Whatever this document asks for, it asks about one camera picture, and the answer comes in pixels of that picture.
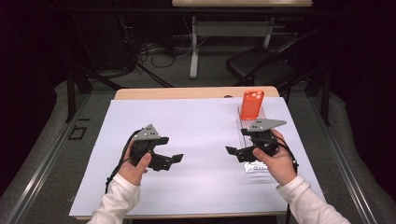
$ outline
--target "human hand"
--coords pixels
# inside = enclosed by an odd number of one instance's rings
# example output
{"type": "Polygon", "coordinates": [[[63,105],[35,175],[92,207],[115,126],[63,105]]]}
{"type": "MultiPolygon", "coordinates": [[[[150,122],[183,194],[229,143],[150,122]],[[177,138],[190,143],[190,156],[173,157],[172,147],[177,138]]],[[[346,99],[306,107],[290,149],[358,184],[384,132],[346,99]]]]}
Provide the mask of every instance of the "human hand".
{"type": "MultiPolygon", "coordinates": [[[[284,139],[283,135],[277,130],[273,129],[272,132],[277,138],[284,139]]],[[[277,142],[284,144],[280,139],[277,139],[277,142]]],[[[279,147],[278,152],[273,157],[268,156],[257,147],[253,149],[253,155],[267,165],[268,171],[281,186],[288,184],[297,176],[290,154],[283,147],[279,147]]]]}
{"type": "Polygon", "coordinates": [[[124,161],[127,160],[127,161],[122,163],[119,169],[119,174],[131,184],[135,186],[139,186],[140,181],[142,180],[142,175],[147,172],[146,168],[148,168],[149,163],[151,162],[151,155],[149,153],[146,153],[142,157],[140,162],[136,166],[133,166],[130,159],[131,148],[133,144],[134,141],[131,141],[128,148],[126,149],[123,160],[124,161]]]}

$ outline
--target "table leg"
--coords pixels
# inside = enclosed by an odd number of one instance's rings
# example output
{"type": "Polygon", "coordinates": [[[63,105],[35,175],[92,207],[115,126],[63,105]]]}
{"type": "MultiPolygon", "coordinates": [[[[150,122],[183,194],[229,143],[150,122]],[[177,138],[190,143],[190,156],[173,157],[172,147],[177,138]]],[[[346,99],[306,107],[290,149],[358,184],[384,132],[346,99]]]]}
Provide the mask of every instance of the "table leg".
{"type": "Polygon", "coordinates": [[[271,18],[270,21],[268,22],[267,34],[265,35],[264,43],[262,44],[262,46],[263,46],[265,49],[268,49],[268,46],[270,45],[270,39],[271,39],[271,34],[272,34],[272,32],[273,32],[274,20],[275,20],[275,18],[271,18]]]}
{"type": "Polygon", "coordinates": [[[197,46],[197,20],[192,17],[192,56],[191,56],[191,69],[190,78],[198,77],[198,46],[197,46]]]}
{"type": "Polygon", "coordinates": [[[67,73],[66,83],[67,83],[67,110],[68,110],[66,123],[68,123],[76,114],[75,80],[71,68],[67,73]]]}
{"type": "Polygon", "coordinates": [[[329,121],[330,80],[331,80],[330,71],[325,71],[320,114],[327,126],[330,126],[330,121],[329,121]]]}

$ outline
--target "white sleeve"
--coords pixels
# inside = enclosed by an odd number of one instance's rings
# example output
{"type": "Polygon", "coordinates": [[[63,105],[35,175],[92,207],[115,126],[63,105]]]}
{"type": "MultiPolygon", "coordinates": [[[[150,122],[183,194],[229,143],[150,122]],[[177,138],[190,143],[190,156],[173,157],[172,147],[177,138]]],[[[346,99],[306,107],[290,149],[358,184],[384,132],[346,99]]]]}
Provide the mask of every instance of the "white sleeve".
{"type": "Polygon", "coordinates": [[[140,187],[116,174],[88,223],[122,223],[125,215],[137,205],[139,199],[140,187]]]}
{"type": "Polygon", "coordinates": [[[311,189],[311,184],[299,175],[289,184],[278,186],[276,189],[290,205],[290,211],[298,223],[349,223],[333,206],[320,198],[311,189]]]}

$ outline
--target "white tabletop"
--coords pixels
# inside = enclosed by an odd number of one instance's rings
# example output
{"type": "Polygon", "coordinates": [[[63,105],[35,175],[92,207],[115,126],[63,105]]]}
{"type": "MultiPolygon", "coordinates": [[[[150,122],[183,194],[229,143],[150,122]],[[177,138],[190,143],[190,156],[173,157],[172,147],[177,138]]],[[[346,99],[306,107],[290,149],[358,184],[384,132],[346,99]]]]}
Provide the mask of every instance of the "white tabletop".
{"type": "MultiPolygon", "coordinates": [[[[131,218],[231,217],[284,214],[286,202],[268,173],[247,174],[244,163],[225,146],[240,148],[237,107],[242,98],[112,101],[70,211],[89,218],[105,193],[106,178],[117,165],[129,135],[152,123],[169,137],[156,153],[183,153],[169,171],[149,170],[141,185],[141,200],[131,218]]],[[[290,112],[281,97],[265,97],[268,119],[284,119],[283,133],[299,162],[299,174],[323,197],[290,112]]]]}
{"type": "Polygon", "coordinates": [[[173,0],[174,7],[311,7],[311,0],[173,0]]]}

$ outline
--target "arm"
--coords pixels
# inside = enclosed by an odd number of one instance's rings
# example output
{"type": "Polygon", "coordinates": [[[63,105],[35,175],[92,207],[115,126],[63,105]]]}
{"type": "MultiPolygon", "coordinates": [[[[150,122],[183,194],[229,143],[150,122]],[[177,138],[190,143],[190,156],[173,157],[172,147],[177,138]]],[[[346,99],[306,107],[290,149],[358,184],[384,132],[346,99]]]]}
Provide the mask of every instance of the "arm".
{"type": "Polygon", "coordinates": [[[128,146],[124,163],[108,186],[108,192],[102,198],[99,208],[92,212],[93,223],[122,223],[125,215],[131,211],[140,199],[140,181],[151,162],[151,155],[146,153],[134,167],[130,162],[133,141],[128,146]]]}
{"type": "Polygon", "coordinates": [[[102,198],[99,208],[92,212],[93,223],[122,223],[125,215],[139,202],[140,186],[135,186],[116,174],[102,198]]]}
{"type": "Polygon", "coordinates": [[[320,198],[311,189],[311,185],[299,175],[287,185],[277,187],[277,191],[288,202],[299,223],[349,223],[333,206],[320,198]]]}
{"type": "MultiPolygon", "coordinates": [[[[273,130],[273,134],[283,139],[282,134],[276,130],[273,130]]],[[[279,194],[289,203],[290,210],[299,223],[349,223],[334,207],[322,200],[308,182],[295,173],[289,152],[285,148],[279,147],[278,153],[273,157],[259,148],[255,148],[253,154],[268,166],[268,171],[279,183],[279,194]]]]}

